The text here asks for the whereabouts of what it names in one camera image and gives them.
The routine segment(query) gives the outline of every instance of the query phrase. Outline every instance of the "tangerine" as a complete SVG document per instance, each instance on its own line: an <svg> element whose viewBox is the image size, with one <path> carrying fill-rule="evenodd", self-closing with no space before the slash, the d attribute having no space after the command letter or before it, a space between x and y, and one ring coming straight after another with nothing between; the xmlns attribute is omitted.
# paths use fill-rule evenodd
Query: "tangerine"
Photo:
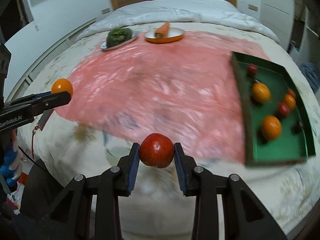
<svg viewBox="0 0 320 240"><path fill-rule="evenodd" d="M289 110L292 111L296 107L296 100L292 95L285 94L283 102L288 106Z"/></svg>
<svg viewBox="0 0 320 240"><path fill-rule="evenodd" d="M271 92L265 84L257 82L252 86L252 97L257 102L263 104L270 100Z"/></svg>
<svg viewBox="0 0 320 240"><path fill-rule="evenodd" d="M261 133L268 141L278 138L281 132L282 127L278 118L273 115L268 115L263 119Z"/></svg>
<svg viewBox="0 0 320 240"><path fill-rule="evenodd" d="M68 79L60 78L53 83L51 87L51 93L56 94L64 91L67 91L70 94L70 97L72 98L73 87L71 82Z"/></svg>

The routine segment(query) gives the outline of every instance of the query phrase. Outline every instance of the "blue towel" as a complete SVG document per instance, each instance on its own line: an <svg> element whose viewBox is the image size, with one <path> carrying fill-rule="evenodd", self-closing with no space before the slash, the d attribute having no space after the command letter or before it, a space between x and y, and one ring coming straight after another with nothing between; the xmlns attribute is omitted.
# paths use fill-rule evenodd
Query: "blue towel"
<svg viewBox="0 0 320 240"><path fill-rule="evenodd" d="M311 62L301 64L299 69L307 79L312 91L316 93L320 87L319 71L315 69L314 65Z"/></svg>

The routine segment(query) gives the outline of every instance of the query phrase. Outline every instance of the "red apple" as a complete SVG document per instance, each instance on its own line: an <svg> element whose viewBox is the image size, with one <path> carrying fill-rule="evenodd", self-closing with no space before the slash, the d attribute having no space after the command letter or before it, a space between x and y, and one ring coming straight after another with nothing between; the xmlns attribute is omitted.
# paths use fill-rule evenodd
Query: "red apple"
<svg viewBox="0 0 320 240"><path fill-rule="evenodd" d="M280 119L284 119L284 118L286 118L289 114L290 114L289 107L288 107L285 103L280 103L280 104L278 105L277 116L278 116Z"/></svg>
<svg viewBox="0 0 320 240"><path fill-rule="evenodd" d="M247 68L247 75L249 77L254 77L258 72L258 67L254 64L249 64Z"/></svg>
<svg viewBox="0 0 320 240"><path fill-rule="evenodd" d="M148 135L140 145L140 160L147 166L165 168L174 156L172 141L160 133Z"/></svg>

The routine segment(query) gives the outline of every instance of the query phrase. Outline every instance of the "pink cloth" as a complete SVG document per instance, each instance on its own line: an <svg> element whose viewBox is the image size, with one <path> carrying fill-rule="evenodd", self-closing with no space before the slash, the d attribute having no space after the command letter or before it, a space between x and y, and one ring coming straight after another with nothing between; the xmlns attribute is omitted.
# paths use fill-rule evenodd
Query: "pink cloth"
<svg viewBox="0 0 320 240"><path fill-rule="evenodd" d="M232 51L268 59L257 43L199 31L174 43L151 44L139 34L117 50L97 48L71 73L73 98L56 111L133 142L158 132L187 155L244 163Z"/></svg>

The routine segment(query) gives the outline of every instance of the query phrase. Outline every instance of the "red string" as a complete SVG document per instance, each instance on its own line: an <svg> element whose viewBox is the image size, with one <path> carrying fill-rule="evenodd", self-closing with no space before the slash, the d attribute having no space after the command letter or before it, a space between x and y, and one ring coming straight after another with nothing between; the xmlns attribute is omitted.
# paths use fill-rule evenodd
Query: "red string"
<svg viewBox="0 0 320 240"><path fill-rule="evenodd" d="M36 134L36 130L38 130L38 129L39 129L39 126L36 125L35 128L34 128L33 131L32 131L31 154L32 154L32 158L33 158L33 159L35 158L35 154L34 154L34 150L33 150L33 138L34 138L34 136L35 136L35 134Z"/></svg>

